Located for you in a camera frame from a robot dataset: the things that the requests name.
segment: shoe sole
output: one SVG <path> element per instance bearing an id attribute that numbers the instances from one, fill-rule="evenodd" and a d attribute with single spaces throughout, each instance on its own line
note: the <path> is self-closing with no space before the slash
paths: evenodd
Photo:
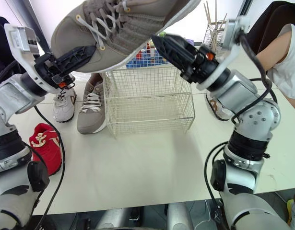
<path id="1" fill-rule="evenodd" d="M 101 130 L 103 130 L 105 127 L 107 126 L 107 122 L 106 122 L 106 119 L 105 121 L 103 122 L 103 124 L 96 130 L 94 131 L 93 133 L 98 133 L 100 132 Z"/>
<path id="2" fill-rule="evenodd" d="M 75 100 L 74 100 L 74 103 L 73 103 L 73 105 L 74 105 L 74 111 L 72 112 L 72 116 L 71 116 L 71 118 L 68 119 L 68 120 L 66 120 L 66 121 L 56 121 L 56 122 L 59 122 L 59 123 L 66 123 L 66 122 L 69 122 L 69 121 L 71 121 L 71 120 L 73 119 L 73 117 L 74 117 L 74 115 L 75 115 L 75 102 L 76 102 L 76 99 L 77 99 L 77 94 L 75 93 Z"/>
<path id="3" fill-rule="evenodd" d="M 212 106 L 212 104 L 209 102 L 209 100 L 208 100 L 208 97 L 207 97 L 207 94 L 206 94 L 206 97 L 205 97 L 205 99 L 206 99 L 206 102 L 208 103 L 208 109 L 209 109 L 209 111 L 211 111 L 213 114 L 214 114 L 214 116 L 218 119 L 218 120 L 220 120 L 220 121 L 228 121 L 229 119 L 222 119 L 222 118 L 220 118 L 217 114 L 216 114 L 216 112 L 214 111 L 214 109 L 213 109 L 213 106 Z"/>
<path id="4" fill-rule="evenodd" d="M 174 23 L 178 22 L 179 20 L 183 19 L 188 13 L 193 11 L 199 5 L 200 2 L 201 2 L 200 0 L 190 0 L 187 3 L 187 5 L 184 6 L 184 8 L 182 8 L 177 14 L 175 14 L 175 16 L 172 17 L 165 24 L 165 26 L 155 34 L 159 34 L 161 31 L 165 30 L 166 28 L 168 28 L 172 24 L 174 24 Z M 92 72 L 92 73 L 103 73 L 103 72 L 106 72 L 106 71 L 117 69 L 118 67 L 128 63 L 148 41 L 149 40 L 146 40 L 145 42 L 143 42 L 136 50 L 134 50 L 131 54 L 129 54 L 128 57 L 125 58 L 124 60 L 122 60 L 120 63 L 117 63 L 117 64 L 115 64 L 115 65 L 113 65 L 113 66 L 111 66 L 111 67 L 109 67 L 107 69 L 97 70 L 97 71 Z"/>
<path id="5" fill-rule="evenodd" d="M 105 127 L 107 126 L 107 123 L 106 123 L 106 120 L 102 123 L 102 125 L 97 129 L 95 130 L 93 133 L 98 133 L 100 132 L 101 130 L 103 130 Z M 93 133 L 88 133 L 88 132 L 79 132 L 80 134 L 83 134 L 83 135 L 89 135 L 89 134 L 93 134 Z"/>

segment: gray sneaker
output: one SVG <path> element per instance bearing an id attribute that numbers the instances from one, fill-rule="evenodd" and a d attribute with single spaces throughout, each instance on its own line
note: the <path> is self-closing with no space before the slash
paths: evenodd
<path id="1" fill-rule="evenodd" d="M 103 82 L 99 81 L 95 86 L 86 83 L 83 104 L 77 120 L 77 130 L 81 134 L 92 134 L 106 127 L 105 101 Z"/>
<path id="2" fill-rule="evenodd" d="M 96 46 L 79 72 L 105 72 L 131 60 L 153 34 L 184 18 L 201 0 L 88 0 L 72 10 L 51 38 L 58 58 L 77 46 Z"/>

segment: white table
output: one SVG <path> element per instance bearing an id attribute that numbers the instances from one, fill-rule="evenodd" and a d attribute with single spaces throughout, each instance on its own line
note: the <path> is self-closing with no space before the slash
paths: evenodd
<path id="1" fill-rule="evenodd" d="M 259 76 L 243 53 L 231 66 L 238 67 L 249 78 Z M 107 128 L 94 135 L 77 132 L 83 88 L 84 82 L 78 82 L 74 118 L 67 123 L 54 122 L 66 149 L 66 171 L 49 214 L 210 198 L 203 179 L 204 161 L 215 145 L 229 140 L 233 124 L 218 121 L 211 115 L 206 107 L 205 94 L 193 91 L 196 119 L 186 134 L 167 131 L 114 139 Z M 295 110 L 278 89 L 274 91 L 282 121 L 273 131 L 274 137 L 267 149 L 271 158 L 263 166 L 257 193 L 295 187 Z M 47 96 L 38 106 L 51 122 L 52 97 Z M 26 142 L 40 122 L 43 121 L 34 109 L 10 120 Z M 60 172 L 50 177 L 35 215 L 44 213 L 59 178 Z"/>

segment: person's arm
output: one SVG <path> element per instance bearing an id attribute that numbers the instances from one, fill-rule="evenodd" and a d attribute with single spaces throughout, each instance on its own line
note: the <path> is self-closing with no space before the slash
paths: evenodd
<path id="1" fill-rule="evenodd" d="M 264 50 L 257 54 L 265 71 L 271 69 L 276 63 L 282 62 L 288 54 L 292 32 L 289 31 L 275 38 Z"/>

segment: black cable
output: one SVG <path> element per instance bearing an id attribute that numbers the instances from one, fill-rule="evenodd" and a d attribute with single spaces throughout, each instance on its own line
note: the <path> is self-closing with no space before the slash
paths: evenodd
<path id="1" fill-rule="evenodd" d="M 252 78 L 250 79 L 250 81 L 261 81 L 261 78 Z M 277 98 L 273 90 L 270 90 L 270 95 L 272 99 L 275 101 L 275 103 L 277 103 Z"/>
<path id="2" fill-rule="evenodd" d="M 248 57 L 251 59 L 251 61 L 254 62 L 255 66 L 259 70 L 259 73 L 261 75 L 261 80 L 262 80 L 264 87 L 268 88 L 266 71 L 264 70 L 262 64 L 260 63 L 260 61 L 256 57 L 255 53 L 253 52 L 253 50 L 249 46 L 246 34 L 244 32 L 240 32 L 238 35 L 238 38 L 239 38 L 239 41 L 240 41 L 244 51 L 246 52 Z"/>
<path id="3" fill-rule="evenodd" d="M 253 107 L 254 105 L 256 105 L 258 102 L 260 102 L 263 98 L 265 98 L 267 95 L 268 95 L 268 93 L 271 91 L 271 89 L 272 89 L 272 83 L 268 86 L 268 88 L 266 89 L 266 91 L 265 92 L 263 92 L 263 94 L 259 97 L 259 98 L 257 98 L 255 101 L 253 101 L 251 104 L 249 104 L 249 105 L 247 105 L 246 107 L 244 107 L 243 109 L 241 109 L 238 113 L 236 113 L 233 117 L 232 117 L 232 119 L 231 119 L 231 121 L 234 123 L 234 124 L 236 124 L 236 122 L 235 122 L 235 118 L 236 117 L 238 117 L 240 114 L 242 114 L 242 113 L 244 113 L 246 110 L 248 110 L 248 109 L 250 109 L 251 107 Z"/>
<path id="4" fill-rule="evenodd" d="M 48 213 L 48 211 L 49 211 L 49 209 L 50 209 L 50 206 L 51 206 L 51 204 L 52 204 L 52 202 L 53 202 L 53 200 L 54 200 L 54 198 L 55 198 L 55 196 L 56 196 L 58 190 L 60 189 L 60 186 L 61 186 L 61 184 L 62 184 L 62 181 L 63 181 L 64 172 L 65 172 L 65 149 L 64 149 L 64 145 L 63 145 L 63 141 L 62 141 L 61 135 L 60 135 L 59 131 L 57 130 L 57 128 L 56 128 L 56 127 L 55 127 L 50 121 L 48 121 L 48 120 L 47 120 L 47 119 L 41 114 L 41 112 L 39 111 L 39 109 L 38 109 L 37 106 L 34 106 L 34 109 L 35 109 L 36 112 L 40 115 L 40 117 L 41 117 L 46 123 L 48 123 L 50 126 L 52 126 L 53 129 L 56 131 L 56 133 L 57 133 L 57 135 L 58 135 L 58 137 L 59 137 L 59 142 L 60 142 L 60 145 L 61 145 L 62 156 L 63 156 L 63 166 L 62 166 L 61 178 L 60 178 L 59 184 L 58 184 L 58 186 L 57 186 L 57 188 L 56 188 L 54 194 L 52 195 L 51 200 L 50 200 L 50 202 L 49 202 L 49 204 L 48 204 L 48 206 L 47 206 L 47 208 L 46 208 L 46 210 L 45 210 L 45 212 L 44 212 L 42 218 L 40 219 L 39 223 L 38 223 L 37 226 L 35 227 L 35 230 L 39 230 L 41 224 L 42 224 L 43 221 L 44 221 L 45 216 L 47 215 L 47 213 Z"/>
<path id="5" fill-rule="evenodd" d="M 217 204 L 215 198 L 214 198 L 214 195 L 211 191 L 211 188 L 209 186 L 209 182 L 208 182 L 208 178 L 207 178 L 207 165 L 208 165 L 208 161 L 209 161 L 209 158 L 210 156 L 212 155 L 212 153 L 220 146 L 222 145 L 226 145 L 228 142 L 223 142 L 221 144 L 218 144 L 217 146 L 215 146 L 208 154 L 207 158 L 206 158 L 206 161 L 205 161 L 205 166 L 204 166 L 204 179 L 205 179 L 205 183 L 206 183 L 206 186 L 207 186 L 207 189 L 208 189 L 208 192 L 210 194 L 210 197 L 211 197 L 211 200 L 213 202 L 213 204 L 217 207 L 217 209 L 219 209 L 219 205 Z"/>
<path id="6" fill-rule="evenodd" d="M 17 65 L 17 61 L 14 60 L 13 62 L 11 62 L 6 68 L 4 68 L 3 71 L 0 72 L 0 83 L 2 82 L 3 78 L 5 77 L 5 75 L 14 67 Z"/>
<path id="7" fill-rule="evenodd" d="M 42 158 L 42 156 L 34 149 L 32 148 L 30 145 L 28 145 L 26 142 L 24 142 L 24 145 L 26 145 L 39 159 L 40 161 L 45 165 L 45 167 L 47 168 L 47 165 L 45 164 L 44 159 Z"/>
<path id="8" fill-rule="evenodd" d="M 219 153 L 225 148 L 225 146 L 223 146 L 222 148 L 220 148 L 217 153 L 214 155 L 213 159 L 212 159 L 212 165 L 214 164 L 215 162 L 215 158 L 217 157 L 217 155 L 219 155 Z"/>
<path id="9" fill-rule="evenodd" d="M 257 98 L 255 101 L 253 101 L 251 104 L 247 105 L 246 107 L 244 107 L 243 109 L 241 109 L 239 112 L 237 112 L 232 118 L 231 121 L 236 124 L 235 119 L 242 113 L 244 113 L 246 110 L 250 109 L 251 107 L 253 107 L 254 105 L 256 105 L 257 103 L 259 103 L 263 98 L 265 98 L 268 93 L 270 93 L 270 91 L 272 90 L 272 81 L 270 81 L 269 79 L 267 79 L 266 77 L 266 72 L 263 68 L 263 66 L 261 65 L 261 63 L 259 62 L 258 58 L 256 57 L 256 55 L 254 54 L 254 52 L 252 51 L 251 47 L 248 44 L 247 38 L 246 38 L 246 34 L 244 32 L 240 32 L 238 35 L 238 39 L 244 49 L 244 51 L 246 52 L 246 54 L 248 55 L 248 57 L 254 62 L 254 64 L 256 65 L 256 67 L 258 68 L 260 75 L 261 75 L 261 81 L 263 83 L 263 85 L 266 87 L 266 91 L 259 97 Z"/>
<path id="10" fill-rule="evenodd" d="M 78 213 L 76 213 L 76 214 L 75 214 L 74 220 L 72 221 L 72 223 L 71 223 L 71 226 L 70 226 L 69 230 L 72 230 L 72 228 L 74 227 L 75 220 L 77 219 L 77 214 L 78 214 Z"/>

